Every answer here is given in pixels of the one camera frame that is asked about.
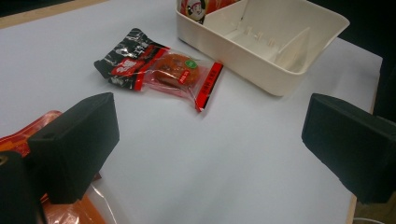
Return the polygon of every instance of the food package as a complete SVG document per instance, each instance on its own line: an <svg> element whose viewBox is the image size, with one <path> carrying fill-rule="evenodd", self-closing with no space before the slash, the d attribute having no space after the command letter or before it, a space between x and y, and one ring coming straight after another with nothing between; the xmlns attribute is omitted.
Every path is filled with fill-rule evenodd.
<svg viewBox="0 0 396 224"><path fill-rule="evenodd" d="M186 98L198 112L205 109L223 67L156 43L137 28L94 66L114 85L134 91L148 86Z"/></svg>
<svg viewBox="0 0 396 224"><path fill-rule="evenodd" d="M188 18L204 23L205 15L239 0L178 0L178 11Z"/></svg>

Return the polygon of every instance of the table surface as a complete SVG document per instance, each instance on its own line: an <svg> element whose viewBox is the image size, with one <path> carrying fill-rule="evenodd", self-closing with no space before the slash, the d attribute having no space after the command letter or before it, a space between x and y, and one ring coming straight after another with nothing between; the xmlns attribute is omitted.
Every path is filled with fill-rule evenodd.
<svg viewBox="0 0 396 224"><path fill-rule="evenodd" d="M336 38L290 95L224 68L201 114L93 67L133 28L196 58L177 38L174 0L110 0L0 30L0 136L50 110L115 95L120 142L95 183L118 223L345 223L351 193L301 139L313 92L370 111L382 59Z"/></svg>

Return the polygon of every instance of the dark floor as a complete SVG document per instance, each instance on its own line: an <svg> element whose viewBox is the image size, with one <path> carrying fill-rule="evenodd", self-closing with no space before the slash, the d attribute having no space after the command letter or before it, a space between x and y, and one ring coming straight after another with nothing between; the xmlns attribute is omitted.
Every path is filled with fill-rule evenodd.
<svg viewBox="0 0 396 224"><path fill-rule="evenodd" d="M383 58L374 115L396 122L396 9L386 0L309 0L350 21L339 37Z"/></svg>
<svg viewBox="0 0 396 224"><path fill-rule="evenodd" d="M0 17L71 1L73 0L0 0Z"/></svg>

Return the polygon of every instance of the snack package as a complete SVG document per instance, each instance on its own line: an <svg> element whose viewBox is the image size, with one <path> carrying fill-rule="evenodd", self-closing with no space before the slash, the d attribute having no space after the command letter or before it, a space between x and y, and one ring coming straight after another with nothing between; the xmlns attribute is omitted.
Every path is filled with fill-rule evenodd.
<svg viewBox="0 0 396 224"><path fill-rule="evenodd" d="M30 153L27 139L61 114L59 111L51 110L20 131L0 138L0 151L13 150L23 157L27 156ZM85 194L80 201L73 204L52 204L46 194L41 198L41 205L48 224L105 224L105 220ZM110 223L116 223L115 219L110 219Z"/></svg>
<svg viewBox="0 0 396 224"><path fill-rule="evenodd" d="M188 18L204 23L205 15L239 0L178 0L178 11Z"/></svg>
<svg viewBox="0 0 396 224"><path fill-rule="evenodd" d="M94 66L114 85L134 91L149 86L190 99L198 112L205 109L223 67L158 44L136 28Z"/></svg>

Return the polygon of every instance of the clear plastic wrapper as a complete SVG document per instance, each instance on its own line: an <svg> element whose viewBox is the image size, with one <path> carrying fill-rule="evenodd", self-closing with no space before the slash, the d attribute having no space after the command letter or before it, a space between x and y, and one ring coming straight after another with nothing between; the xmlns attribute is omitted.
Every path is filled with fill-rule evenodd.
<svg viewBox="0 0 396 224"><path fill-rule="evenodd" d="M136 28L94 66L112 84L134 91L148 86L183 97L198 112L205 109L223 67L158 44Z"/></svg>
<svg viewBox="0 0 396 224"><path fill-rule="evenodd" d="M58 118L62 113L56 110L52 110L39 119L35 120L28 126L24 127L20 131L0 138L0 151L13 150L19 152L23 157L30 153L27 139L42 129L44 126ZM94 189L94 194L90 194L90 197L96 197L99 200L102 207L106 207L111 213L110 206L108 205L106 198L103 194L97 190L94 185L91 184L90 190ZM52 204L48 200L47 195L41 198L41 205L43 206L45 216L48 224L114 224L117 223L116 219L111 217L103 217L96 207L93 205L90 197L85 194L83 198L72 204Z"/></svg>

